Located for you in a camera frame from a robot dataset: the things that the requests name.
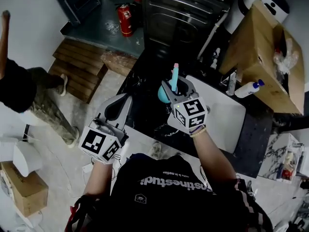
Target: bracelet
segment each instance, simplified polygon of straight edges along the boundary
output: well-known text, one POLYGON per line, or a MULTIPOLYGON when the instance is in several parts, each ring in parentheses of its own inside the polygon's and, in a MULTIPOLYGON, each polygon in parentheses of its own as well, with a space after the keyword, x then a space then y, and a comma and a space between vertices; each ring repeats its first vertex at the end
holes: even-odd
POLYGON ((191 132, 190 132, 190 134, 193 134, 194 132, 196 132, 198 129, 200 129, 200 128, 201 128, 201 126, 196 127, 193 131, 191 131, 191 132))
POLYGON ((201 133, 203 133, 204 131, 206 131, 206 127, 204 127, 202 130, 200 130, 197 133, 191 134, 190 137, 196 137, 196 136, 200 135, 201 133))

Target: plastic bag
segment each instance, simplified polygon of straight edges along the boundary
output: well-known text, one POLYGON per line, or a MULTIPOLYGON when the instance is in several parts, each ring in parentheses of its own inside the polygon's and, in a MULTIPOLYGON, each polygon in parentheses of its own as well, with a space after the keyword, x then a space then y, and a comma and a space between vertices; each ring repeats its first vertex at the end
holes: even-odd
POLYGON ((294 51, 292 53, 293 49, 293 43, 292 39, 286 40, 286 56, 283 56, 283 53, 280 51, 275 51, 274 54, 274 62, 277 64, 278 71, 281 74, 290 74, 291 68, 293 68, 299 58, 299 53, 297 51, 294 51))

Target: black shirt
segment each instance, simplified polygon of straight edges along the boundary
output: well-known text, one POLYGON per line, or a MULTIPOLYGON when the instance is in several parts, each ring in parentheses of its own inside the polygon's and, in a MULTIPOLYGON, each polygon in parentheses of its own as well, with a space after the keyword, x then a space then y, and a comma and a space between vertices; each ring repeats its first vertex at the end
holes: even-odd
POLYGON ((268 216, 247 194, 243 180, 213 183, 212 188, 200 182, 190 164, 180 156, 166 160, 132 157, 119 170, 111 196, 94 202, 93 211, 91 199, 83 196, 71 224, 89 210, 86 220, 90 218, 91 222, 85 221, 83 230, 87 232, 110 228, 128 231, 245 232, 249 228, 250 231, 272 231, 268 216))
POLYGON ((34 101, 37 86, 31 74, 7 59, 4 77, 0 80, 0 102, 15 112, 23 113, 34 101))

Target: red fire extinguisher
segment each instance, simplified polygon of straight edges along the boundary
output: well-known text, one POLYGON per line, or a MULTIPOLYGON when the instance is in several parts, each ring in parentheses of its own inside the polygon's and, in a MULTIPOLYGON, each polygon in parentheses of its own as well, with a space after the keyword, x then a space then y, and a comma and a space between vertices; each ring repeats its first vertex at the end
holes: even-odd
POLYGON ((117 7, 118 17, 122 35, 130 37, 133 34, 132 13, 128 4, 121 4, 117 7))

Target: blue bottle cap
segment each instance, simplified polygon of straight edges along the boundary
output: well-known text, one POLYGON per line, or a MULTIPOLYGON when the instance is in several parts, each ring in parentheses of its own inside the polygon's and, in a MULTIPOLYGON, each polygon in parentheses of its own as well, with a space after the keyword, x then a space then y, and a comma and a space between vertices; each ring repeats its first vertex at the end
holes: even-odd
POLYGON ((259 83, 259 86, 264 86, 265 85, 265 83, 261 79, 258 80, 258 83, 259 83))
POLYGON ((258 88, 259 84, 258 83, 253 83, 253 88, 258 88))

